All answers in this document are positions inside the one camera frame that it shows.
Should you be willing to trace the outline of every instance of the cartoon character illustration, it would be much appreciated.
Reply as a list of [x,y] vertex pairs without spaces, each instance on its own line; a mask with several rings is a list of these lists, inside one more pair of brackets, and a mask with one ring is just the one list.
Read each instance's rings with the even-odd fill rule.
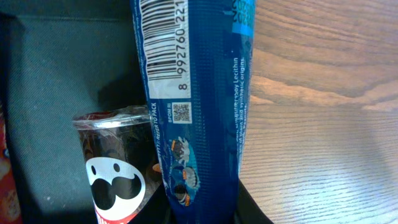
[[178,137],[178,140],[173,140],[172,152],[174,158],[179,164],[184,166],[187,165],[187,162],[189,162],[190,149],[189,143],[185,138],[182,139],[181,137]]
[[198,176],[195,170],[192,167],[185,167],[182,170],[182,177],[185,180],[185,184],[192,188],[192,189],[198,189],[199,188],[199,183],[198,183]]
[[189,206],[190,197],[184,185],[178,184],[174,187],[174,195],[180,204]]
[[88,180],[97,215],[122,220],[141,204],[145,180],[134,166],[119,159],[94,157],[86,162]]

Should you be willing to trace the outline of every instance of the dark gray surface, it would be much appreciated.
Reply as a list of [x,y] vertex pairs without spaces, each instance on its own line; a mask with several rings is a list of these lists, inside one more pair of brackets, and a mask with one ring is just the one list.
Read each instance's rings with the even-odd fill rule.
[[3,16],[0,22],[1,97],[23,217],[66,223],[63,213],[68,222],[84,214],[91,222],[91,193],[71,120],[145,103],[131,20]]
[[2,0],[0,11],[9,15],[86,19],[130,19],[129,0]]

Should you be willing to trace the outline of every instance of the snack can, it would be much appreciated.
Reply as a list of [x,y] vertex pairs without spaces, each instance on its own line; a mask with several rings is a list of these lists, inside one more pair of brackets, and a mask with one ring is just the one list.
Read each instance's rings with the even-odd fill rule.
[[161,183],[146,106],[73,119],[86,162],[98,223],[126,224]]

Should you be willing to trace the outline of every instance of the pringles can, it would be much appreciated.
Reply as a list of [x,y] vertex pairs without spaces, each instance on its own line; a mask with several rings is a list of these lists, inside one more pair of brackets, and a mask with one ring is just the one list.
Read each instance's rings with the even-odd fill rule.
[[162,178],[146,106],[73,119],[83,149],[98,223],[126,224],[144,207]]
[[6,124],[0,102],[0,223],[22,224],[21,209],[6,144]]

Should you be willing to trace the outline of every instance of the pringles logo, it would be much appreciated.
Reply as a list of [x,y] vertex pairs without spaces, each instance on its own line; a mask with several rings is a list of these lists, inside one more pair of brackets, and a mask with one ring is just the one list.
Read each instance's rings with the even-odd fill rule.
[[145,194],[145,180],[134,166],[119,159],[94,157],[86,162],[99,223],[126,224]]

